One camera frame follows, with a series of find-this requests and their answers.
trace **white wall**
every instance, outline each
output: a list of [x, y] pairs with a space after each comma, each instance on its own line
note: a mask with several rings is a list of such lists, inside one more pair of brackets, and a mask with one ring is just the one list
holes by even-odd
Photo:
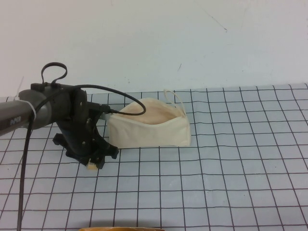
[[308, 0], [0, 0], [0, 96], [53, 61], [123, 91], [304, 82]]

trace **white zip tie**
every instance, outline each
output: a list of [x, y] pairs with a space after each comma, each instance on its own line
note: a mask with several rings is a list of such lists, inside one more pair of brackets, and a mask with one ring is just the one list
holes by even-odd
[[22, 85], [23, 81], [24, 81], [24, 76], [21, 78], [19, 87], [18, 87], [18, 89], [17, 89], [17, 93], [16, 93], [16, 95], [15, 95], [13, 101], [21, 101], [21, 102], [26, 102], [27, 104], [29, 104], [29, 106], [31, 107], [31, 109], [32, 109], [32, 111], [33, 111], [33, 114], [34, 114], [34, 119], [33, 119], [33, 121], [34, 121], [34, 120], [37, 118], [37, 112], [35, 111], [35, 108], [33, 107], [32, 103], [30, 103], [29, 101], [26, 101], [26, 100], [21, 100], [21, 99], [18, 97], [18, 95], [19, 95], [19, 90], [20, 90], [20, 88], [21, 88], [21, 85]]
[[19, 90], [20, 90], [20, 88], [21, 88], [21, 85], [22, 85], [23, 81], [24, 81], [24, 76], [21, 78], [21, 81], [20, 81], [20, 83], [19, 83], [19, 87], [18, 87], [18, 89], [17, 89], [17, 93], [16, 93], [16, 95], [15, 95], [15, 97], [14, 97], [14, 100], [15, 100], [15, 99], [19, 99], [18, 94], [19, 94]]

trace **cream fabric pouch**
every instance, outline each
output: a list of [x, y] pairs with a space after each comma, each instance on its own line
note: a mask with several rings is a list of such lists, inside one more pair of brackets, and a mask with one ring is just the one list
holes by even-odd
[[[167, 92], [177, 97], [181, 107], [168, 99]], [[118, 148], [189, 146], [191, 131], [184, 105], [174, 92], [165, 90], [164, 94], [173, 106], [146, 98], [140, 100], [146, 107], [143, 115], [111, 115], [108, 120], [109, 142]], [[121, 110], [127, 113], [140, 111], [142, 108], [136, 102]]]

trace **black grid line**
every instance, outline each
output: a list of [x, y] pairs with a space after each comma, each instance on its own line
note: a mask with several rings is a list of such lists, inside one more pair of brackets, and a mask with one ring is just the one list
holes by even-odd
[[[160, 160], [160, 146], [158, 147], [158, 161], [161, 163]], [[162, 228], [162, 185], [161, 185], [161, 166], [159, 167], [159, 217], [160, 217], [160, 228]]]
[[[200, 206], [200, 207], [197, 207], [197, 209], [199, 208], [203, 208], [203, 209], [206, 209], [206, 208], [293, 208], [294, 205], [278, 205], [278, 206]], [[299, 205], [298, 207], [302, 207], [302, 208], [305, 208], [305, 207], [308, 207], [308, 205]], [[160, 207], [144, 207], [144, 208], [139, 208], [139, 210], [146, 210], [146, 209], [159, 209]], [[196, 209], [196, 207], [190, 207], [190, 206], [187, 206], [185, 207], [186, 209], [187, 208], [190, 208], [190, 209]], [[182, 207], [162, 207], [162, 209], [182, 209]], [[48, 211], [99, 211], [99, 210], [110, 210], [109, 208], [94, 208], [94, 209], [91, 209], [91, 208], [80, 208], [80, 209], [77, 209], [77, 208], [71, 208], [71, 209], [27, 209], [25, 211], [36, 211], [36, 212], [48, 212]], [[136, 208], [117, 208], [117, 210], [136, 210]], [[8, 212], [17, 212], [18, 210], [17, 209], [8, 209], [6, 210]]]
[[138, 155], [138, 192], [137, 192], [137, 220], [136, 226], [139, 227], [139, 191], [140, 191], [140, 159], [141, 159], [141, 148], [139, 148], [139, 155]]
[[[294, 138], [294, 140], [295, 140], [295, 142], [296, 142], [296, 146], [298, 147], [298, 143], [297, 143], [296, 137], [295, 137], [295, 135], [294, 135], [295, 132], [292, 131], [292, 128], [291, 128], [291, 126], [290, 126], [290, 123], [289, 123], [289, 121], [287, 120], [287, 117], [286, 117], [286, 115], [285, 115], [285, 113], [284, 113], [284, 110], [282, 109], [282, 106], [281, 106], [279, 100], [277, 100], [277, 101], [278, 101], [278, 104], [279, 104], [279, 106], [280, 106], [280, 108], [281, 108], [281, 110], [282, 110], [283, 116], [284, 116], [285, 119], [286, 119], [286, 122], [287, 122], [287, 124], [288, 124], [288, 127], [289, 127], [289, 129], [290, 129], [290, 131], [291, 131], [291, 134], [292, 134], [292, 136], [293, 136], [293, 138]], [[304, 162], [304, 164], [305, 164], [305, 166], [306, 166], [306, 169], [308, 170], [308, 166], [307, 166], [307, 163], [305, 162], [305, 159], [304, 159], [304, 156], [303, 156], [303, 154], [302, 154], [302, 151], [300, 150], [300, 148], [298, 148], [298, 150], [299, 150], [300, 155], [302, 156], [302, 160], [303, 160], [303, 162]]]
[[[107, 96], [107, 104], [109, 103], [109, 94]], [[105, 126], [104, 126], [104, 132], [102, 137], [105, 137], [105, 131], [106, 131], [106, 123], [107, 121], [105, 121]], [[90, 223], [89, 223], [89, 227], [92, 226], [92, 215], [93, 215], [93, 209], [94, 209], [94, 203], [95, 203], [95, 196], [96, 196], [96, 188], [97, 188], [97, 180], [98, 178], [98, 174], [99, 174], [99, 170], [97, 170], [97, 175], [96, 175], [96, 181], [95, 181], [95, 187], [94, 187], [94, 195], [93, 195], [93, 203], [92, 203], [92, 210], [91, 210], [91, 216], [90, 216]]]
[[[46, 148], [46, 145], [47, 145], [47, 142], [48, 142], [48, 138], [49, 138], [49, 136], [50, 136], [51, 128], [52, 128], [52, 125], [50, 126], [49, 133], [48, 133], [48, 136], [47, 136], [47, 139], [46, 139], [46, 142], [45, 142], [45, 146], [44, 146], [44, 148], [43, 148], [42, 155], [41, 155], [41, 157], [40, 157], [40, 159], [39, 159], [38, 168], [37, 168], [36, 173], [35, 173], [35, 177], [34, 177], [34, 180], [33, 180], [32, 186], [31, 186], [30, 194], [31, 194], [31, 192], [32, 192], [32, 189], [33, 189], [33, 186], [34, 186], [34, 183], [35, 183], [35, 178], [36, 178], [36, 176], [37, 176], [37, 174], [38, 174], [38, 172], [39, 172], [39, 164], [40, 164], [41, 161], [42, 161], [42, 158], [43, 158], [43, 155], [44, 155], [44, 151], [45, 151], [45, 148]], [[27, 202], [26, 202], [26, 205], [25, 205], [25, 209], [27, 208], [29, 199], [30, 199], [30, 196], [28, 196], [28, 199], [27, 199]]]
[[116, 191], [115, 191], [115, 208], [114, 208], [114, 217], [113, 217], [113, 226], [115, 226], [115, 220], [116, 220], [116, 199], [117, 199], [117, 195], [118, 195], [118, 187], [119, 187], [119, 175], [120, 175], [120, 163], [121, 163], [121, 150], [119, 151], [119, 166], [118, 166], [118, 172], [117, 172], [117, 180], [116, 180]]
[[[192, 90], [190, 91], [190, 95], [191, 95], [191, 99], [193, 101]], [[196, 124], [194, 124], [194, 129], [195, 129], [195, 133], [197, 134]], [[206, 217], [207, 217], [207, 222], [208, 222], [208, 228], [211, 231], [210, 218], [209, 218], [208, 209], [207, 209], [206, 190], [205, 190], [205, 186], [204, 186], [203, 169], [202, 169], [202, 164], [201, 164], [202, 159], [201, 159], [201, 156], [200, 156], [200, 149], [199, 149], [199, 144], [198, 144], [198, 136], [196, 136], [196, 141], [197, 141], [197, 146], [198, 146], [197, 149], [198, 149], [200, 169], [201, 169], [201, 174], [202, 174], [202, 183], [203, 183], [204, 199], [205, 199], [205, 206], [206, 206]]]
[[[225, 94], [225, 91], [224, 91], [224, 90], [223, 90], [223, 96], [224, 96], [225, 101], [226, 101], [226, 94]], [[228, 109], [227, 103], [226, 103], [226, 107], [227, 107], [227, 111], [228, 111], [229, 120], [231, 121], [231, 117], [230, 117], [230, 113], [229, 113], [229, 109]], [[236, 137], [235, 137], [235, 133], [234, 133], [234, 127], [233, 127], [232, 124], [231, 124], [231, 128], [232, 128], [232, 131], [233, 131], [233, 136], [234, 136], [234, 140], [235, 140], [237, 152], [238, 152], [239, 157], [240, 157], [240, 161], [241, 161], [241, 165], [242, 165], [242, 169], [243, 169], [243, 173], [244, 173], [244, 177], [245, 177], [245, 181], [246, 181], [246, 185], [247, 185], [247, 189], [248, 189], [248, 194], [249, 194], [249, 197], [250, 197], [252, 209], [253, 209], [253, 211], [254, 211], [254, 215], [255, 215], [255, 219], [256, 219], [256, 223], [257, 223], [257, 228], [258, 228], [258, 230], [260, 230], [260, 227], [259, 227], [259, 225], [258, 225], [258, 219], [257, 219], [257, 216], [256, 216], [256, 211], [255, 211], [255, 208], [254, 208], [254, 202], [253, 202], [253, 200], [252, 200], [251, 193], [250, 193], [250, 190], [249, 190], [249, 184], [248, 184], [248, 181], [247, 181], [247, 176], [246, 176], [246, 174], [245, 174], [245, 168], [244, 168], [243, 161], [242, 161], [242, 158], [241, 158], [241, 155], [240, 155], [239, 146], [237, 145], [237, 141], [236, 141]]]
[[[61, 152], [61, 157], [60, 157], [59, 164], [58, 164], [58, 167], [57, 167], [56, 176], [57, 176], [58, 171], [59, 171], [59, 167], [60, 167], [61, 159], [62, 159], [62, 156], [63, 156], [63, 152], [64, 152], [64, 148], [62, 149], [62, 152]], [[47, 212], [48, 212], [48, 208], [49, 208], [49, 205], [50, 205], [50, 201], [51, 201], [51, 197], [52, 197], [52, 193], [53, 193], [55, 182], [56, 182], [56, 178], [54, 178], [54, 181], [53, 181], [53, 184], [52, 184], [52, 189], [51, 189], [49, 201], [48, 201], [48, 204], [47, 204], [47, 209], [46, 209], [46, 213], [45, 213], [45, 218], [44, 218], [44, 221], [43, 221], [42, 229], [44, 228], [44, 225], [45, 225], [45, 221], [46, 221], [46, 217], [47, 217]]]
[[[290, 177], [288, 168], [287, 168], [287, 166], [286, 166], [286, 164], [285, 164], [285, 161], [284, 161], [284, 159], [283, 159], [283, 157], [282, 157], [282, 153], [281, 153], [281, 151], [280, 151], [280, 148], [279, 148], [279, 145], [278, 145], [278, 143], [277, 143], [276, 137], [274, 136], [274, 132], [273, 132], [272, 126], [271, 126], [270, 122], [268, 122], [268, 123], [269, 123], [269, 127], [270, 127], [270, 129], [271, 129], [271, 131], [272, 131], [272, 133], [273, 133], [273, 137], [274, 137], [274, 140], [275, 140], [276, 145], [277, 145], [277, 147], [278, 147], [278, 150], [279, 150], [280, 156], [281, 156], [281, 158], [282, 158], [283, 165], [284, 165], [284, 167], [285, 167], [285, 169], [286, 169], [288, 178], [289, 178], [290, 183], [291, 183], [291, 185], [292, 185], [292, 189], [293, 189], [293, 191], [294, 191], [294, 194], [295, 194], [297, 203], [298, 203], [298, 205], [300, 205], [300, 202], [299, 202], [298, 196], [297, 196], [297, 194], [296, 194], [296, 191], [295, 191], [295, 189], [294, 189], [294, 186], [293, 186], [293, 183], [292, 183], [292, 180], [291, 180], [291, 177]], [[303, 210], [302, 210], [302, 207], [299, 206], [299, 209], [300, 209], [300, 211], [301, 211], [301, 213], [302, 213], [303, 219], [304, 219], [305, 224], [306, 224], [306, 226], [307, 226], [307, 228], [308, 228], [308, 224], [307, 224], [307, 222], [306, 222], [306, 218], [305, 218], [304, 212], [303, 212]]]
[[[242, 98], [242, 100], [244, 101], [241, 88], [240, 88], [240, 93], [241, 93], [241, 98]], [[253, 128], [252, 128], [252, 125], [251, 125], [251, 123], [250, 123], [250, 119], [249, 119], [249, 116], [248, 116], [247, 111], [246, 111], [246, 115], [247, 115], [247, 118], [248, 118], [248, 121], [249, 121], [249, 124], [250, 124], [250, 128], [251, 128], [251, 130], [253, 131]], [[256, 142], [256, 144], [257, 144], [257, 139], [256, 139], [256, 136], [255, 136], [254, 132], [253, 132], [253, 136], [254, 136], [254, 140], [255, 140], [255, 142]], [[280, 216], [280, 213], [279, 213], [279, 209], [278, 209], [278, 206], [277, 206], [277, 203], [276, 203], [276, 199], [275, 199], [275, 196], [274, 196], [274, 192], [273, 192], [273, 189], [272, 189], [272, 187], [271, 187], [271, 185], [270, 185], [269, 176], [268, 176], [268, 173], [267, 173], [267, 171], [266, 171], [266, 168], [265, 168], [265, 165], [264, 165], [264, 161], [263, 161], [264, 159], [262, 158], [261, 151], [260, 151], [260, 148], [259, 148], [258, 145], [257, 145], [257, 149], [258, 149], [258, 154], [259, 154], [259, 156], [260, 156], [260, 160], [261, 160], [261, 162], [262, 162], [262, 166], [263, 166], [263, 169], [264, 169], [264, 172], [265, 172], [265, 175], [266, 175], [268, 184], [269, 184], [269, 188], [270, 188], [270, 191], [271, 191], [271, 195], [272, 195], [273, 200], [274, 200], [274, 203], [275, 203], [275, 207], [276, 207], [276, 210], [277, 210], [277, 214], [278, 214], [280, 223], [281, 223], [281, 225], [282, 225], [282, 219], [281, 219], [281, 216]]]
[[[214, 135], [215, 135], [216, 145], [218, 146], [217, 136], [216, 136], [216, 134], [214, 134]], [[223, 177], [225, 189], [227, 189], [226, 179], [225, 179], [225, 176], [224, 176], [224, 173], [223, 173], [223, 168], [222, 168], [222, 162], [221, 162], [221, 160], [220, 160], [219, 162], [220, 162], [221, 173], [222, 173], [222, 177]], [[227, 194], [228, 205], [229, 205], [229, 209], [230, 209], [230, 216], [231, 216], [232, 227], [233, 227], [233, 231], [235, 231], [235, 226], [234, 226], [234, 221], [233, 221], [233, 216], [232, 216], [232, 210], [231, 210], [229, 195], [228, 195], [228, 193], [226, 193], [226, 194]]]
[[76, 178], [75, 178], [75, 181], [74, 181], [74, 187], [73, 187], [72, 196], [71, 196], [71, 201], [70, 201], [70, 204], [69, 204], [69, 210], [68, 210], [67, 219], [66, 219], [65, 230], [67, 230], [69, 215], [70, 215], [70, 212], [72, 211], [71, 207], [72, 207], [73, 197], [74, 197], [74, 194], [75, 194], [74, 191], [75, 191], [75, 187], [76, 187], [76, 181], [77, 181], [77, 175], [78, 175], [78, 172], [79, 172], [79, 167], [80, 167], [80, 163], [78, 163]]

